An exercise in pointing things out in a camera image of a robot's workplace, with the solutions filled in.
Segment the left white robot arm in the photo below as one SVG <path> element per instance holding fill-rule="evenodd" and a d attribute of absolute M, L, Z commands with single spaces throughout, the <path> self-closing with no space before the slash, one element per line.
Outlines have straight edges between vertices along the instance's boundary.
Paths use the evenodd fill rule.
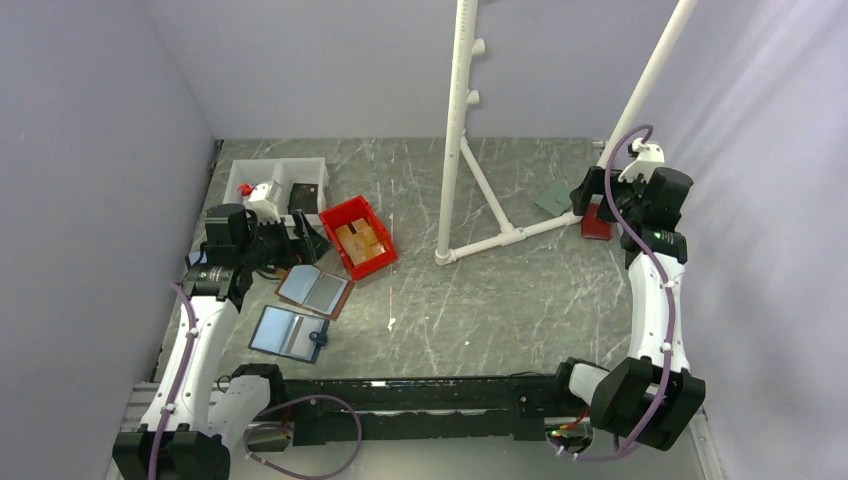
<path fill-rule="evenodd" d="M 208 209 L 204 229 L 200 259 L 172 286 L 182 308 L 159 387 L 139 425 L 113 445 L 125 479 L 226 479 L 254 418 L 275 419 L 287 406 L 277 367 L 240 367 L 213 400 L 216 373 L 254 273 L 313 264 L 331 244 L 303 214 L 288 230 L 237 203 Z"/>

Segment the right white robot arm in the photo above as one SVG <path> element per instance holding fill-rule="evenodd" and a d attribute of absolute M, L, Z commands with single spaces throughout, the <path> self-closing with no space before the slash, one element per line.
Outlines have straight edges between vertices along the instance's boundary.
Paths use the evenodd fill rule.
<path fill-rule="evenodd" d="M 676 228 L 693 181 L 667 167 L 632 180 L 619 175 L 594 166 L 570 199 L 582 215 L 593 196 L 602 196 L 600 219 L 623 230 L 632 294 L 628 353 L 612 370 L 570 358 L 550 391 L 557 411 L 574 415 L 586 406 L 590 425 L 612 435 L 607 461 L 640 446 L 668 450 L 706 397 L 706 383 L 692 374 L 685 353 L 680 306 L 688 250 Z"/>

